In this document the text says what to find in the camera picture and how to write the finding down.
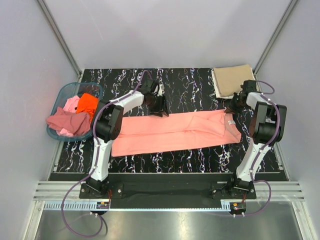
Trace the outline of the salmon pink t shirt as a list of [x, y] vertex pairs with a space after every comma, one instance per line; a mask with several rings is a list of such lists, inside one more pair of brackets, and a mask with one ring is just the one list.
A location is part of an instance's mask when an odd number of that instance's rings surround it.
[[233, 116], [224, 110], [172, 113], [168, 117], [124, 117], [111, 155], [152, 154], [237, 144]]

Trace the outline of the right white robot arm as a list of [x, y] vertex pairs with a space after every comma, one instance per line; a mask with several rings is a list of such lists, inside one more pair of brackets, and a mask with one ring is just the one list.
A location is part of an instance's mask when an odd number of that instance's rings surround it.
[[257, 91], [256, 80], [245, 80], [239, 93], [234, 93], [225, 109], [228, 114], [236, 114], [245, 107], [253, 109], [249, 125], [250, 142], [248, 149], [235, 173], [227, 182], [223, 191], [231, 198], [239, 199], [253, 193], [255, 175], [266, 153], [278, 143], [284, 135], [288, 108], [276, 104], [267, 95], [275, 93]]

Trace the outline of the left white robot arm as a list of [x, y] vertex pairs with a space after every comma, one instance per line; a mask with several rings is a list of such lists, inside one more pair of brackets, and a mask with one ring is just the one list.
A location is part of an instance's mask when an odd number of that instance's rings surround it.
[[93, 133], [93, 157], [86, 178], [86, 186], [97, 198], [108, 193], [109, 159], [114, 140], [119, 136], [124, 114], [145, 105], [151, 115], [169, 116], [164, 85], [149, 77], [125, 95], [110, 101], [100, 100], [94, 114], [91, 129]]

